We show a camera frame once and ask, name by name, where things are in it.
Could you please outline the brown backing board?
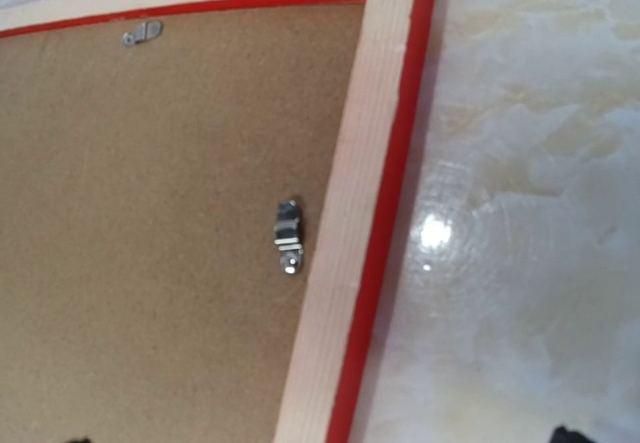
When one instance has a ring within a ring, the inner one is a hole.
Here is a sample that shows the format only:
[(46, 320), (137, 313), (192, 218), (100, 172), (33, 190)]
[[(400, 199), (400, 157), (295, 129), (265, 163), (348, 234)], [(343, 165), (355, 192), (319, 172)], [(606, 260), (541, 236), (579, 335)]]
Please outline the brown backing board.
[(1, 42), (1, 438), (268, 442), (360, 36), (358, 3)]

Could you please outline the red wooden picture frame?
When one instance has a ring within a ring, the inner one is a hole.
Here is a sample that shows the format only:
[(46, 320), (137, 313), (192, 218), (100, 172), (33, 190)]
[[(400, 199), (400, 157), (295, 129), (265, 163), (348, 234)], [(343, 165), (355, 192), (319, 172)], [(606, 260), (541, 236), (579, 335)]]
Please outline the red wooden picture frame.
[(360, 41), (274, 438), (348, 439), (384, 280), (435, 0), (39, 0), (14, 36), (144, 15), (361, 1)]

